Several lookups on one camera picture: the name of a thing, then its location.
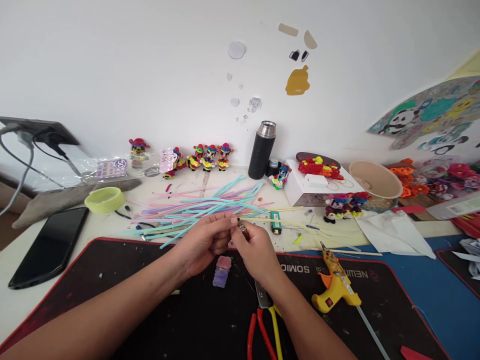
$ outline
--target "smartphone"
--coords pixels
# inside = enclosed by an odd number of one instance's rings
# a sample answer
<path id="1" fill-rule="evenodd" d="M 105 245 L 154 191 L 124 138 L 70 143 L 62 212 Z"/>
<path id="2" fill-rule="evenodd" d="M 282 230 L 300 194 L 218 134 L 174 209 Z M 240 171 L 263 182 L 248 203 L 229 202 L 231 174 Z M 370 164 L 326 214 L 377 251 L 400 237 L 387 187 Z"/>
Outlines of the smartphone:
<path id="1" fill-rule="evenodd" d="M 88 212 L 86 207 L 79 207 L 50 216 L 8 287 L 15 290 L 29 288 L 44 283 L 65 270 Z"/>

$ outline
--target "white box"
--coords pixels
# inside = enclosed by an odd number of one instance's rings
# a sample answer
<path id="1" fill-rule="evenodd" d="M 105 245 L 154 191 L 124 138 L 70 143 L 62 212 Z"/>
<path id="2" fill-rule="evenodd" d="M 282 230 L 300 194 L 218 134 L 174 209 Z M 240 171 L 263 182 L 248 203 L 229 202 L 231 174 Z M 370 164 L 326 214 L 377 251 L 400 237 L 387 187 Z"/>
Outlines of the white box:
<path id="1" fill-rule="evenodd" d="M 345 180 L 340 182 L 327 178 L 327 187 L 308 186 L 305 183 L 305 174 L 299 171 L 299 162 L 287 160 L 286 164 L 291 168 L 288 181 L 283 186 L 290 206 L 325 207 L 325 200 L 329 194 L 347 194 L 365 191 L 363 187 L 347 172 L 345 168 L 340 169 L 340 175 Z"/>

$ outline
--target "panda sticker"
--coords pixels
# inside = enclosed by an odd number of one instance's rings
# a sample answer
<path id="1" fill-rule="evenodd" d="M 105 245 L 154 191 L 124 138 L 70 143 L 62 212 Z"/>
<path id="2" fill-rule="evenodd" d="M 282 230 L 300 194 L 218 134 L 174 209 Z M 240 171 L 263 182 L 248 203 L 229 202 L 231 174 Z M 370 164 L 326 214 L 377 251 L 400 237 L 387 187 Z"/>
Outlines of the panda sticker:
<path id="1" fill-rule="evenodd" d="M 390 133 L 392 135 L 398 134 L 415 116 L 419 114 L 419 110 L 400 110 L 394 117 L 390 119 L 382 130 L 378 132 L 379 135 Z"/>

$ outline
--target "yellow pliers handle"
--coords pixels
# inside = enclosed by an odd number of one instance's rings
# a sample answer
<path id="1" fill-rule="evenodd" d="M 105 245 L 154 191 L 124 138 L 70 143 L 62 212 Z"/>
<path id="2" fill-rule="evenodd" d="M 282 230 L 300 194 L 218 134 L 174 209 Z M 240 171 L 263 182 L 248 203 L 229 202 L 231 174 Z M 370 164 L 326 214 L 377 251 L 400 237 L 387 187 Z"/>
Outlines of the yellow pliers handle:
<path id="1" fill-rule="evenodd" d="M 276 347 L 276 357 L 278 360 L 284 360 L 282 355 L 282 346 L 280 345 L 280 334 L 279 334 L 279 326 L 277 324 L 277 315 L 275 314 L 275 308 L 270 306 L 268 308 L 271 314 L 271 322 L 273 323 L 273 334 L 275 335 L 275 347 Z"/>

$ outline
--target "thermos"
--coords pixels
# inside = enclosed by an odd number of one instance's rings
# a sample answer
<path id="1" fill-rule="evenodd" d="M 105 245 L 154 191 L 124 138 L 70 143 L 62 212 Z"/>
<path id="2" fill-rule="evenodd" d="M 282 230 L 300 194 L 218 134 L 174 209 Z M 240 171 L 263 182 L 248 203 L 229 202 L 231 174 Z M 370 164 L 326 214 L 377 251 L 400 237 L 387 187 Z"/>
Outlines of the thermos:
<path id="1" fill-rule="evenodd" d="M 269 164 L 270 153 L 274 147 L 277 124 L 272 121 L 262 121 L 256 132 L 253 150 L 251 151 L 248 176 L 252 179 L 261 179 Z"/>

